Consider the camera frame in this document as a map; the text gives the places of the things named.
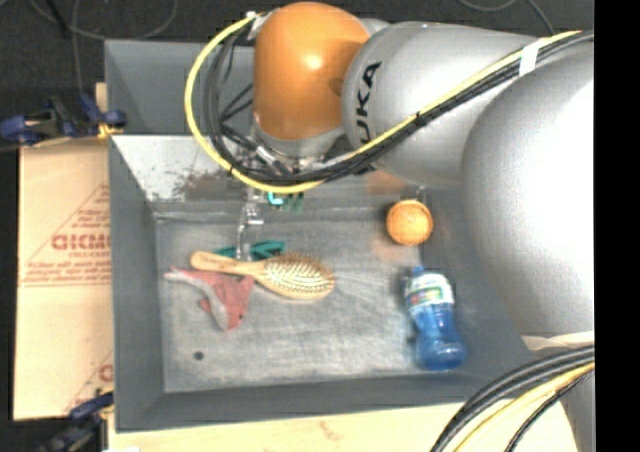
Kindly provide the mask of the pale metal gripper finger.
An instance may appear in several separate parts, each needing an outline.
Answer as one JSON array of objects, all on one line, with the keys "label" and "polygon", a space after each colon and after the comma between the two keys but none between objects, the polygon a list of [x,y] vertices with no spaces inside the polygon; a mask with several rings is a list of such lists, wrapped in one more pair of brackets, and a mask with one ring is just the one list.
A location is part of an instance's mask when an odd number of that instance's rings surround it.
[{"label": "pale metal gripper finger", "polygon": [[256,203],[245,203],[236,234],[236,258],[251,260],[251,248],[257,241],[264,225],[264,219]]}]

